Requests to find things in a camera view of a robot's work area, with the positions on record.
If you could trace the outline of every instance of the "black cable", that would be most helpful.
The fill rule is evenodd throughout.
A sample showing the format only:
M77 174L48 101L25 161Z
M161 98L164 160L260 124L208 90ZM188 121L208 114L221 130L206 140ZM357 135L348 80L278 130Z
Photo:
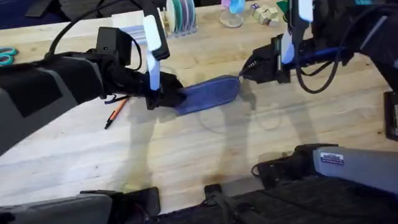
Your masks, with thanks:
M308 77L312 77L314 75L318 75L318 73L320 73L322 70L324 70L325 68L327 68L327 66L331 65L333 63L333 61L329 61L327 63L324 63L323 65L321 65L319 68L317 68L315 71L313 71L312 73L307 74L306 72L304 72L302 69L300 69L301 73L305 76Z
M94 8L94 9L92 9L92 10L89 10L89 11L85 12L85 13L82 14L81 16L79 16L79 17L77 17L76 19L74 19L73 21L71 21L71 22L70 22L65 28L63 28L63 29L61 30L61 32L59 32L59 34L55 37L55 39L54 39L53 42L51 43L51 46L50 46L49 51L47 52L47 54L45 54L45 57L53 56L53 55L54 55L55 49L57 48L57 45L58 45L58 43L60 42L61 38L62 38L62 37L63 37L63 36L64 36L64 35L77 23L77 22L79 22L80 20L84 19L86 16L88 16L88 15L94 13L94 12L97 12L97 11L99 11L99 10L101 10L101 9L104 9L104 8L108 7L108 6L112 6L113 4L116 4L116 3L121 2L121 1L125 1L125 0L115 0L115 1L109 2L109 3L105 4L105 5L98 6L98 7ZM138 3L136 3L134 0L130 0L130 1L131 1L134 5L136 5L139 9L142 9L142 8L140 7L140 5L138 5Z
M382 7L398 7L398 4L381 4L381 5L378 5L378 6L374 6L374 7L370 8L370 9L368 9L368 10L365 10L364 12L362 12L359 16L357 16L354 19L354 21L346 29L346 32L344 33L343 38L340 41L340 44L339 44L339 47L338 47L338 50L337 50L337 53L336 53L336 56L335 56L335 60L333 61L334 62L333 68L332 68L332 71L330 73L330 76L329 76L328 80L326 81L326 83L321 88L319 88L317 90L309 89L306 86L306 84L304 83L304 81L303 81L303 77L302 77L302 74L301 74L301 71L300 71L301 68L300 68L300 64L299 64L299 61L300 61L299 60L299 45L298 45L299 43L297 43L297 42L294 43L294 51L295 51L294 60L295 60L295 68L296 68L297 79L298 79L298 82L300 83L300 86L306 92L311 93L311 94L317 94L317 93L322 92L323 90L326 90L326 88L329 87L330 83L333 81L333 79L334 79L334 77L336 75L338 64L339 64L340 57L341 57L341 52L343 51L343 46L344 46L344 43L345 43L345 41L347 39L348 34L351 32L353 27L363 17L367 16L369 13L375 11L376 9L379 9L379 8L382 8Z
M253 176L255 176L255 177L260 177L259 174L254 173L254 169L255 169L255 168L258 168L259 165L260 165L260 164L256 164L256 165L254 165L254 166L251 168L251 174L252 174Z
M139 46L139 44L137 43L137 41L134 39L134 38L132 38L131 37L131 39L132 39L132 41L134 42L134 44L136 45L136 48L137 48L137 51L138 51L138 56L139 56L139 65L138 65L138 67L137 68L135 68L135 69L132 69L133 71L138 71L140 68L141 68L141 66L142 66L142 54L141 54L141 48L140 48L140 46Z

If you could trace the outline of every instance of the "sticker label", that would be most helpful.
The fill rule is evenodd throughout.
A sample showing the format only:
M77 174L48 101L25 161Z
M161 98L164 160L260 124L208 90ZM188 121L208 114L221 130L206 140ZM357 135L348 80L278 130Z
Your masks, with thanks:
M321 162L344 165L344 156L336 153L321 152Z

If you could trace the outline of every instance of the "scissors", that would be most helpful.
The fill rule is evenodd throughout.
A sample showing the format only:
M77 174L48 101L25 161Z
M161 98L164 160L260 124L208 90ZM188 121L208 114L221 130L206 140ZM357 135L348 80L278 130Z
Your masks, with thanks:
M0 47L0 65L11 65L18 50L14 47Z

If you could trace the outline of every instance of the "wooden table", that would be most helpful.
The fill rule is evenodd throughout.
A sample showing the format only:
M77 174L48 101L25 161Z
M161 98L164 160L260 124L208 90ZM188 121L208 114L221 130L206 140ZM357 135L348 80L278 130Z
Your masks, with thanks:
M225 28L219 22L221 10L198 8L198 32L169 40L171 57L162 66L185 86L236 75L253 49L269 44L284 29L284 24L261 26L248 15L242 27ZM38 60L64 26L2 30L0 43L19 49L16 62ZM94 47L99 26L112 26L112 20L81 21L58 52ZM132 66L136 63L133 56ZM329 72L305 81L318 87ZM383 132L382 93L388 89L371 61L358 55L317 95L304 92L293 76L288 85L244 80L236 101L182 117L168 108L147 111L143 99L133 99L107 131L104 123L117 105L93 100L0 158L0 204L66 197L80 190L128 192L157 186L162 211L169 212L200 203L205 185L250 176L254 164L298 144L394 150L398 144Z

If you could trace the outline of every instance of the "orange pen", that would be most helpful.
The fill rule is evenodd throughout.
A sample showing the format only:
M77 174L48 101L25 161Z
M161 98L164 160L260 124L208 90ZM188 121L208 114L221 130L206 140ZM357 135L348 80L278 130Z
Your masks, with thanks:
M111 124L116 119L120 111L123 109L123 106L127 103L127 101L129 101L129 98L122 100L121 104L116 108L116 110L112 112L111 116L106 121L105 129L108 129L111 126Z

